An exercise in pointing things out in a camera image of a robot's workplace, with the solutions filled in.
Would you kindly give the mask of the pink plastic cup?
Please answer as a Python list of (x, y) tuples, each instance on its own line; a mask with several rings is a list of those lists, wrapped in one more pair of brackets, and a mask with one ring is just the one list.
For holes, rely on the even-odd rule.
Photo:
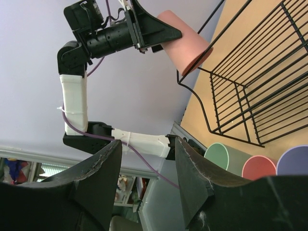
[(182, 33), (182, 38), (161, 44), (177, 70), (182, 76), (190, 73), (190, 68), (195, 70), (197, 67), (193, 64), (209, 47), (209, 42), (170, 10), (160, 13), (157, 18)]

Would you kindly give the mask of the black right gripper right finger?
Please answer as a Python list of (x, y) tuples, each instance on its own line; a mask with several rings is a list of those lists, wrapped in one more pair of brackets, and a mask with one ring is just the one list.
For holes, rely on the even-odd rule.
[(185, 228), (190, 231), (305, 231), (308, 178), (247, 180), (175, 139), (175, 163)]

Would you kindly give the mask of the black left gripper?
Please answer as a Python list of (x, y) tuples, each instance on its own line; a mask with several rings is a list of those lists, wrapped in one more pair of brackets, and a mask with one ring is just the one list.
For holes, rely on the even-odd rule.
[(133, 46), (128, 19), (135, 21), (133, 25), (137, 30), (137, 48), (141, 51), (151, 48), (152, 52), (160, 52), (163, 50), (162, 43), (182, 38), (179, 29), (149, 14), (137, 0), (132, 0), (131, 6), (132, 10), (125, 12), (125, 21), (102, 30), (98, 30), (103, 27), (102, 16), (92, 14), (92, 27), (95, 31), (92, 37), (93, 58), (101, 58)]

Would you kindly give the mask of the green plastic cup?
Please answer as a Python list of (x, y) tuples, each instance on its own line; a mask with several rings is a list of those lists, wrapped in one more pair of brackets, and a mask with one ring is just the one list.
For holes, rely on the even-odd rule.
[(218, 142), (210, 145), (204, 154), (204, 158), (207, 160), (240, 177), (243, 167), (250, 157), (252, 157), (250, 154)]

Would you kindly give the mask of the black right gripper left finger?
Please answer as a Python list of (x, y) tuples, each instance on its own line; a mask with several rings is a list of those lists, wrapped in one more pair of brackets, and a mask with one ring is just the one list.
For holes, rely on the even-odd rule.
[(122, 143), (115, 140), (41, 182), (1, 183), (1, 230), (109, 230), (121, 159)]

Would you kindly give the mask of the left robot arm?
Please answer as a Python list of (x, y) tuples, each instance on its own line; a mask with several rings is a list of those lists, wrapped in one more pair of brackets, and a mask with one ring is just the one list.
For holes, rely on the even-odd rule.
[(150, 15), (138, 1), (122, 1), (124, 18), (104, 18), (94, 0), (80, 0), (64, 9), (64, 16), (75, 36), (57, 54), (63, 90), (65, 134), (69, 147), (95, 154), (113, 140), (121, 140), (126, 151), (138, 151), (165, 159), (175, 155), (174, 135), (145, 135), (115, 129), (88, 120), (87, 67), (93, 59), (136, 48), (145, 53), (162, 49), (162, 43), (182, 37), (175, 27)]

